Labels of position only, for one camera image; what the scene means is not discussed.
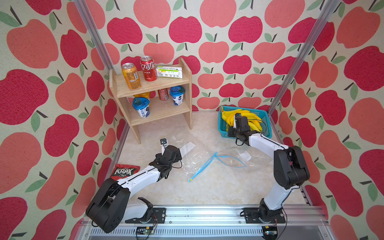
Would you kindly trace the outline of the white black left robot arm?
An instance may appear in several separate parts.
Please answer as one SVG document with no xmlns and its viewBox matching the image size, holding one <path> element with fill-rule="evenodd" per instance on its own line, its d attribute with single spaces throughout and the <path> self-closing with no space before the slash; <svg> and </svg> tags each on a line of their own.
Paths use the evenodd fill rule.
<svg viewBox="0 0 384 240">
<path fill-rule="evenodd" d="M 152 203 L 142 197 L 134 201 L 130 201 L 130 198 L 142 189 L 167 179 L 173 164 L 181 160 L 179 148 L 163 147 L 162 152 L 156 154 L 155 160 L 138 173 L 119 180 L 105 180 L 86 209 L 86 215 L 92 220 L 93 226 L 110 233 L 121 222 L 155 222 Z"/>
</svg>

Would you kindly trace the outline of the blue lid yogurt cup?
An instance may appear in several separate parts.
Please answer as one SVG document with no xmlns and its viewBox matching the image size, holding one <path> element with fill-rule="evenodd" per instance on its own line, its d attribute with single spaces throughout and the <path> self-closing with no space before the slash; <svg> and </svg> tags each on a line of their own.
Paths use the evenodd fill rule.
<svg viewBox="0 0 384 240">
<path fill-rule="evenodd" d="M 170 95 L 174 101 L 175 106 L 183 103 L 185 89 L 182 86 L 175 86 L 170 88 Z"/>
<path fill-rule="evenodd" d="M 150 115 L 150 100 L 144 97 L 133 99 L 133 108 L 138 112 L 141 118 L 147 118 Z"/>
</svg>

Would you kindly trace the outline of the teal plastic basket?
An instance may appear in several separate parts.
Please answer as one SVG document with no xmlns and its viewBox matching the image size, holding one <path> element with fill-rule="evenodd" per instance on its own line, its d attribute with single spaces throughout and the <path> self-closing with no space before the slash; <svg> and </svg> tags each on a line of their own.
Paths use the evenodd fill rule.
<svg viewBox="0 0 384 240">
<path fill-rule="evenodd" d="M 223 109 L 223 112 L 230 112 L 230 111 L 235 111 L 235 110 L 241 110 L 242 108 L 238 107 L 232 107 L 232 106 L 221 106 L 220 109 Z M 255 109 L 243 109 L 243 110 L 248 110 L 251 113 L 256 114 L 258 117 L 262 119 L 261 127 L 263 128 L 262 134 L 271 139 L 273 136 L 272 128 L 271 128 L 271 122 L 270 118 L 267 114 L 266 111 L 264 110 L 255 110 Z M 223 138 L 228 137 L 228 131 L 227 129 L 227 122 L 222 119 L 222 112 L 219 112 L 218 115 L 218 130 Z"/>
</svg>

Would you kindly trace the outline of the yellow container on shelf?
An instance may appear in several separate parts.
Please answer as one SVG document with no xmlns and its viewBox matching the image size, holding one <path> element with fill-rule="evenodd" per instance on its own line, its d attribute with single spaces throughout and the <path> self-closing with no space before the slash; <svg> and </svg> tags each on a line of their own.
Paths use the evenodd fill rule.
<svg viewBox="0 0 384 240">
<path fill-rule="evenodd" d="M 134 95 L 135 98 L 146 98 L 146 99 L 150 99 L 150 92 L 147 92 L 147 93 L 142 93 L 142 94 L 137 94 L 137 95 Z"/>
</svg>

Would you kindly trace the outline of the red cola can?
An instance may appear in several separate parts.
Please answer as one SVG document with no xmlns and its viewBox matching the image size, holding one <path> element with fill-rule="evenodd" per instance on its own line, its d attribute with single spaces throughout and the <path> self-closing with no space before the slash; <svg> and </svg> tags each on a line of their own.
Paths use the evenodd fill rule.
<svg viewBox="0 0 384 240">
<path fill-rule="evenodd" d="M 155 61 L 151 56 L 141 57 L 141 68 L 147 82 L 153 82 L 157 79 Z"/>
</svg>

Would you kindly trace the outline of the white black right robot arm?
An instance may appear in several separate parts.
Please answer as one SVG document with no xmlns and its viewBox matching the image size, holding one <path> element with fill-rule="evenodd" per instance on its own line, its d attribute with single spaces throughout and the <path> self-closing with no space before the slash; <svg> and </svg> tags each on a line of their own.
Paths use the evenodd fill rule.
<svg viewBox="0 0 384 240">
<path fill-rule="evenodd" d="M 233 119 L 235 122 L 229 127 L 228 136 L 262 151 L 273 160 L 275 184 L 260 201 L 256 216 L 261 223 L 275 223 L 279 217 L 284 216 L 283 203 L 290 193 L 310 178 L 303 152 L 298 146 L 280 144 L 252 130 L 244 114 L 236 113 Z"/>
</svg>

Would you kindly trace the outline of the right aluminium corner post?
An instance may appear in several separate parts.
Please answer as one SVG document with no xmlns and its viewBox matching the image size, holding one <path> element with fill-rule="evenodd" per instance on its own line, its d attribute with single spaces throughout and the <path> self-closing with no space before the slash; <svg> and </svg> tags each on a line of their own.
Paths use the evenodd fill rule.
<svg viewBox="0 0 384 240">
<path fill-rule="evenodd" d="M 272 118 L 272 114 L 275 111 L 278 103 L 281 102 L 281 99 L 284 96 L 286 90 L 288 89 L 288 86 L 290 85 L 291 81 L 294 79 L 295 75 L 299 71 L 307 55 L 310 53 L 312 48 L 314 48 L 314 44 L 316 40 L 320 36 L 328 20 L 330 19 L 330 17 L 332 16 L 332 14 L 334 13 L 334 11 L 337 9 L 338 5 L 341 2 L 342 1 L 336 1 L 336 0 L 325 2 L 325 6 L 321 10 L 319 17 L 315 21 L 315 24 L 311 29 L 309 36 L 307 37 L 306 41 L 303 43 L 303 46 L 301 47 L 299 54 L 296 57 L 292 67 L 290 68 L 289 73 L 284 77 L 280 89 L 278 90 L 276 96 L 271 102 L 271 105 L 268 109 L 268 115 L 270 118 Z"/>
</svg>

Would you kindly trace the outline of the white green box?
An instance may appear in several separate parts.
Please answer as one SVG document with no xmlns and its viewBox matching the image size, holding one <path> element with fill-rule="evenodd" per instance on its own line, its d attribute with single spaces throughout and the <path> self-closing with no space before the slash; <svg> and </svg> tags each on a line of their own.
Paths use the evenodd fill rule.
<svg viewBox="0 0 384 240">
<path fill-rule="evenodd" d="M 157 66 L 156 74 L 158 77 L 167 78 L 183 78 L 183 72 L 181 67 L 169 67 L 169 66 Z"/>
</svg>

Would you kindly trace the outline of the blue lid yogurt cup back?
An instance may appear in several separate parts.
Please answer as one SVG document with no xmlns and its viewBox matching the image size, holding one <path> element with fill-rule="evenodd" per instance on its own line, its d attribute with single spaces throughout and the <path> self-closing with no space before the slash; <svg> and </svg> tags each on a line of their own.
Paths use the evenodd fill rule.
<svg viewBox="0 0 384 240">
<path fill-rule="evenodd" d="M 174 101 L 175 106 L 183 103 L 185 89 L 182 86 L 175 86 L 170 88 L 170 95 Z"/>
</svg>

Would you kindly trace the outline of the small red can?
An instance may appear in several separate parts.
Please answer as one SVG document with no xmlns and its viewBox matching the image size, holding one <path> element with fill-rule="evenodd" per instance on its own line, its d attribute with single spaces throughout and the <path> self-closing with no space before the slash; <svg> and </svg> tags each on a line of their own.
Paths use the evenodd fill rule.
<svg viewBox="0 0 384 240">
<path fill-rule="evenodd" d="M 169 99 L 169 93 L 167 88 L 158 90 L 158 94 L 159 94 L 159 99 L 161 101 L 166 101 Z"/>
</svg>

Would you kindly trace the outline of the blue lid yogurt cup front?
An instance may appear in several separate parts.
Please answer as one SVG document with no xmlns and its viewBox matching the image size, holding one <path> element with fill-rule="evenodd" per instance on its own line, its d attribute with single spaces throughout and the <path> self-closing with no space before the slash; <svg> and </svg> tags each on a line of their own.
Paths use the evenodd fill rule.
<svg viewBox="0 0 384 240">
<path fill-rule="evenodd" d="M 150 115 L 150 100 L 144 97 L 133 99 L 133 108 L 138 112 L 141 118 L 147 118 Z"/>
</svg>

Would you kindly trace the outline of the aluminium corner post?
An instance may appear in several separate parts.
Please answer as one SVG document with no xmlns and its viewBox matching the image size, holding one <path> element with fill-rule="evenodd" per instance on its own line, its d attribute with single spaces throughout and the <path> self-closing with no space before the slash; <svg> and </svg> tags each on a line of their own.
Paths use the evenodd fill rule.
<svg viewBox="0 0 384 240">
<path fill-rule="evenodd" d="M 91 10 L 88 8 L 86 1 L 84 0 L 74 0 L 77 10 L 88 30 L 89 35 L 97 49 L 99 56 L 105 66 L 105 70 L 110 73 L 111 70 L 114 70 L 114 65 L 110 58 L 110 55 L 107 51 L 107 48 L 101 39 L 99 30 L 97 29 L 96 22 L 93 19 Z"/>
<path fill-rule="evenodd" d="M 315 24 L 311 29 L 309 36 L 307 37 L 306 41 L 303 43 L 303 46 L 301 47 L 299 54 L 296 57 L 292 67 L 290 68 L 289 73 L 284 77 L 280 89 L 278 90 L 276 96 L 271 102 L 271 105 L 268 109 L 268 115 L 270 118 L 272 118 L 272 114 L 275 111 L 278 103 L 281 102 L 281 99 L 284 96 L 286 90 L 288 89 L 288 86 L 290 85 L 291 81 L 294 79 L 295 75 L 299 71 L 307 55 L 310 53 L 312 48 L 314 48 L 314 44 L 316 40 L 320 36 L 328 20 L 330 19 L 330 17 L 332 16 L 332 14 L 334 13 L 334 11 L 337 9 L 338 5 L 341 2 L 342 1 L 336 1 L 336 0 L 325 2 L 325 6 L 321 10 L 319 17 L 315 21 Z"/>
</svg>

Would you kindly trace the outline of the red Krax chips bag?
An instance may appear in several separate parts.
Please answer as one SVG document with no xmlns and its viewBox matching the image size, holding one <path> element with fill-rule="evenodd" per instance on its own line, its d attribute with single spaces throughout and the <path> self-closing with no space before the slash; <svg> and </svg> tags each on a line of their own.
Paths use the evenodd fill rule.
<svg viewBox="0 0 384 240">
<path fill-rule="evenodd" d="M 130 177 L 138 173 L 139 171 L 140 171 L 139 166 L 116 164 L 110 178 L 117 181 L 119 179 Z"/>
</svg>

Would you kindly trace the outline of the yellow banana bunch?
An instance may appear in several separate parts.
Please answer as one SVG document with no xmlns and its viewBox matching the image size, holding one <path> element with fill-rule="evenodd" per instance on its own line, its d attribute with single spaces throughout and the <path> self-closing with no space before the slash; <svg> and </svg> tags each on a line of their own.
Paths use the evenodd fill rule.
<svg viewBox="0 0 384 240">
<path fill-rule="evenodd" d="M 262 119 L 248 110 L 238 109 L 233 111 L 225 111 L 224 108 L 221 107 L 220 111 L 222 114 L 221 118 L 226 123 L 227 132 L 229 130 L 229 127 L 234 126 L 236 114 L 241 114 L 242 117 L 247 117 L 249 126 L 252 131 L 258 131 L 260 133 L 263 131 L 263 128 L 261 126 L 261 123 L 263 123 Z"/>
</svg>

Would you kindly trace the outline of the left aluminium corner post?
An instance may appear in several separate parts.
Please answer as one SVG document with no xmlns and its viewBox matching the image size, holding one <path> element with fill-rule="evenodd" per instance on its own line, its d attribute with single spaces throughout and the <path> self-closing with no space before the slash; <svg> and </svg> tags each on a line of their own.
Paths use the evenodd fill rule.
<svg viewBox="0 0 384 240">
<path fill-rule="evenodd" d="M 97 29 L 96 22 L 93 19 L 91 10 L 88 8 L 86 1 L 84 0 L 74 0 L 77 10 L 88 30 L 89 35 L 97 49 L 99 56 L 105 66 L 105 70 L 110 73 L 111 70 L 114 70 L 114 65 L 110 58 L 110 55 L 107 51 L 107 48 L 101 39 L 99 30 Z"/>
</svg>

